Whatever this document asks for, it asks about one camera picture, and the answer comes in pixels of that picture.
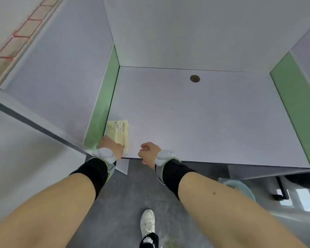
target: circular hole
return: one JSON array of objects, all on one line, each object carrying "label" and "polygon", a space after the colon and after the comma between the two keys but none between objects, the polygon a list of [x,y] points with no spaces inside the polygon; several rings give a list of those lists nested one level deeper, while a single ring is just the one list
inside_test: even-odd
[{"label": "circular hole", "polygon": [[200,77],[198,75],[191,75],[190,80],[193,83],[198,83],[200,81]]}]

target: leg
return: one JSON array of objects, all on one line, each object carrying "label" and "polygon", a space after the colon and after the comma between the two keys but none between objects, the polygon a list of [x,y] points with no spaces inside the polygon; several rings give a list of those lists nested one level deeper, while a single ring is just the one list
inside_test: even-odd
[{"label": "leg", "polygon": [[145,210],[140,220],[142,240],[139,248],[158,248],[158,236],[155,234],[155,215]]}]

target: black pants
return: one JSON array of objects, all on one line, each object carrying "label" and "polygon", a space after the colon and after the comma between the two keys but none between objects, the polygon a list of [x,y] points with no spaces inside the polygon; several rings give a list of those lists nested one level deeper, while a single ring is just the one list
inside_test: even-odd
[{"label": "black pants", "polygon": [[158,236],[155,234],[155,233],[149,233],[147,236],[145,236],[141,242],[140,242],[140,246],[139,248],[154,248],[153,244],[151,243],[144,243],[143,240],[146,238],[146,237],[150,237],[152,240],[153,240],[153,244],[155,246],[155,248],[158,248]]}]

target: shoe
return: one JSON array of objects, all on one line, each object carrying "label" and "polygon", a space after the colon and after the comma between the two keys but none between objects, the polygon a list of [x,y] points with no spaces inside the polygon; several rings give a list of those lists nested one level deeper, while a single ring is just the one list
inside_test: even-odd
[{"label": "shoe", "polygon": [[148,209],[144,211],[140,220],[140,228],[142,238],[147,236],[149,233],[155,232],[155,215],[152,210]]}]

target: desk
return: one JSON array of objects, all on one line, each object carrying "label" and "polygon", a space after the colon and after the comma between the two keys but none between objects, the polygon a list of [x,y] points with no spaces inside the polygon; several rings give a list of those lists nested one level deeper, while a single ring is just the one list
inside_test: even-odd
[{"label": "desk", "polygon": [[310,168],[267,73],[121,66],[108,120],[122,119],[127,158],[152,141],[182,161]]}]

